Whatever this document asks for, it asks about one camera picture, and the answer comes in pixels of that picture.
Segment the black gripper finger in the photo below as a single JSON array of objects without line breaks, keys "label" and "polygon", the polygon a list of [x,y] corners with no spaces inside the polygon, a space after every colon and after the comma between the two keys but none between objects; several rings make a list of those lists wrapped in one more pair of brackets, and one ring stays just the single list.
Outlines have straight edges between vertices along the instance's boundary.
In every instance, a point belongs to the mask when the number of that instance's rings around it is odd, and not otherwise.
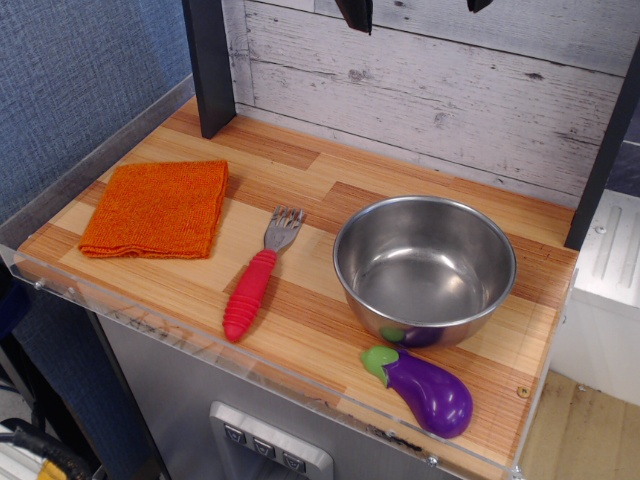
[{"label": "black gripper finger", "polygon": [[373,27],[372,0],[336,0],[335,3],[351,29],[371,34]]},{"label": "black gripper finger", "polygon": [[467,8],[471,13],[479,13],[493,2],[494,0],[467,0]]}]

